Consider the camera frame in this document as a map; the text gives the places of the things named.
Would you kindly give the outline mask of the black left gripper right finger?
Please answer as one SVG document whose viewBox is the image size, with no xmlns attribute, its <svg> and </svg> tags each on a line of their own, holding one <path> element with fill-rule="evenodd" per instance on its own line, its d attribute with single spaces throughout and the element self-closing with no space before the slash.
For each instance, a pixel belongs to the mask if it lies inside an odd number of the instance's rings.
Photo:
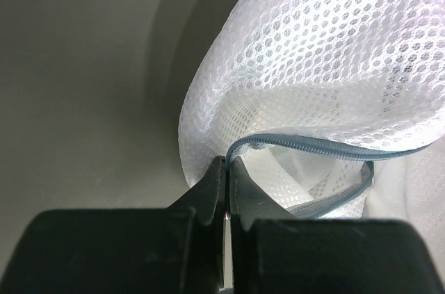
<svg viewBox="0 0 445 294">
<path fill-rule="evenodd" d="M 394 220 L 299 220 L 228 174 L 235 293 L 443 293 L 425 243 Z"/>
</svg>

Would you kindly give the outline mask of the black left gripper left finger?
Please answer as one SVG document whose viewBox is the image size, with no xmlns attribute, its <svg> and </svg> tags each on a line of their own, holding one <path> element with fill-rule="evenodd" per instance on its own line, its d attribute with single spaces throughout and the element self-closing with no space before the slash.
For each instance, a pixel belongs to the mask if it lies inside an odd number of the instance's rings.
<svg viewBox="0 0 445 294">
<path fill-rule="evenodd" d="M 225 160 L 164 209 L 58 209 L 34 217 L 10 259 L 11 293 L 217 293 Z"/>
</svg>

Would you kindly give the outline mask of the white mesh laundry bag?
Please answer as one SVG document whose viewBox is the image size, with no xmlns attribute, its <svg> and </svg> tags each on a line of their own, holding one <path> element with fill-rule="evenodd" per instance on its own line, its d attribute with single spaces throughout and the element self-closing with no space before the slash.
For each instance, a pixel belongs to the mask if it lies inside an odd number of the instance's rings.
<svg viewBox="0 0 445 294">
<path fill-rule="evenodd" d="M 409 222 L 444 271 L 444 0 L 238 0 L 178 132 L 188 185 L 240 158 L 297 218 Z"/>
</svg>

